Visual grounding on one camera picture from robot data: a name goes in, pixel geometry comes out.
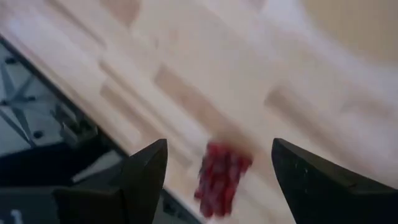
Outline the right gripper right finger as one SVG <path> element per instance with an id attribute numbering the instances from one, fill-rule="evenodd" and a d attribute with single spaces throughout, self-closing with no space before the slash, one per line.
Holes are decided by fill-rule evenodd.
<path id="1" fill-rule="evenodd" d="M 397 190 L 284 139 L 272 165 L 296 223 L 397 223 Z"/>

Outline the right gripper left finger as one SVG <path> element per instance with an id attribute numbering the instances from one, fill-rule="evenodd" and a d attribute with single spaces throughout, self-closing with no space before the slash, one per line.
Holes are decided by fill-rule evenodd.
<path id="1" fill-rule="evenodd" d="M 60 223 L 152 223 L 164 185 L 166 139 L 120 163 L 53 191 Z"/>

